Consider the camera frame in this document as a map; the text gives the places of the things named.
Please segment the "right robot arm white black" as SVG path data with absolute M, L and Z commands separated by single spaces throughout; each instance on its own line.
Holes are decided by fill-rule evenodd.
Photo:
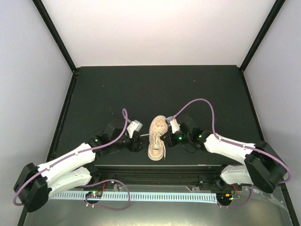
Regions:
M 287 173 L 281 158 L 264 141 L 253 144 L 225 138 L 211 130 L 200 129 L 189 116 L 180 121 L 171 116 L 166 123 L 169 129 L 161 140 L 169 147 L 189 144 L 194 150 L 219 154 L 239 163 L 226 165 L 214 177 L 214 185 L 220 190 L 232 184 L 250 184 L 271 194 Z

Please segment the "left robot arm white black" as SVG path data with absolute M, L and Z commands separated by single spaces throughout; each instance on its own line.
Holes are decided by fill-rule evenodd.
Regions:
M 109 147 L 139 149 L 137 133 L 142 128 L 137 121 L 127 121 L 121 128 L 112 120 L 103 131 L 97 132 L 74 150 L 52 161 L 25 165 L 14 185 L 14 205 L 34 212 L 55 195 L 76 187 L 98 187 L 101 176 L 92 164 L 97 157 L 107 155 Z

